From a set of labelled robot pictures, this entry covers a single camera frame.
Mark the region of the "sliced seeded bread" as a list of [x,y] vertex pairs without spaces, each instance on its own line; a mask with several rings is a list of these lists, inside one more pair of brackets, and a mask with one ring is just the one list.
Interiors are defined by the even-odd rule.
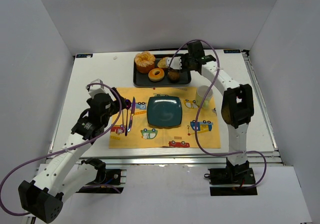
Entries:
[[157,67],[161,68],[161,69],[168,69],[169,68],[168,63],[167,63],[168,58],[169,57],[164,57],[164,58],[160,59],[157,63]]

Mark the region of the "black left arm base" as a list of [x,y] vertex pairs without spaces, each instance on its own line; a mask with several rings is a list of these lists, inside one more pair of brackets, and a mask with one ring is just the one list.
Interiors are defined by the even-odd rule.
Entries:
[[96,171],[93,181],[82,187],[77,193],[82,194],[121,194],[125,184],[125,170],[119,168],[107,168],[106,163],[97,158],[82,160],[81,165],[91,165]]

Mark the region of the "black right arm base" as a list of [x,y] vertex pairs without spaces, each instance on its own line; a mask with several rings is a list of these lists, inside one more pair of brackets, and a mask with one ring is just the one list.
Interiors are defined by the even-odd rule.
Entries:
[[210,168],[203,175],[209,181],[209,191],[212,197],[257,196],[256,183],[252,168],[240,175],[232,176],[226,168]]

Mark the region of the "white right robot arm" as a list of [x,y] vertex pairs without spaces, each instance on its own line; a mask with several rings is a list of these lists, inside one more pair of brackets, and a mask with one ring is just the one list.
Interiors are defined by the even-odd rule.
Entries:
[[218,55],[206,55],[202,44],[199,39],[186,43],[188,53],[182,58],[181,68],[197,71],[221,93],[221,116],[228,128],[229,150],[224,154],[226,167],[219,178],[228,184],[241,184],[250,169],[247,131],[254,115],[253,89],[230,77],[221,67]]

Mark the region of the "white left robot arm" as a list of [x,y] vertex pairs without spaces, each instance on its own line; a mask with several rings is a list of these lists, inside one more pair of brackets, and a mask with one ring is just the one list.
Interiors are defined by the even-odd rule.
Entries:
[[126,108],[125,99],[112,88],[115,100],[102,86],[89,87],[85,109],[72,127],[62,153],[57,154],[32,181],[23,181],[18,187],[22,208],[46,224],[53,222],[64,202],[87,184],[106,182],[106,164],[97,158],[81,162],[78,170],[72,168],[79,158],[94,144],[108,126],[110,117]]

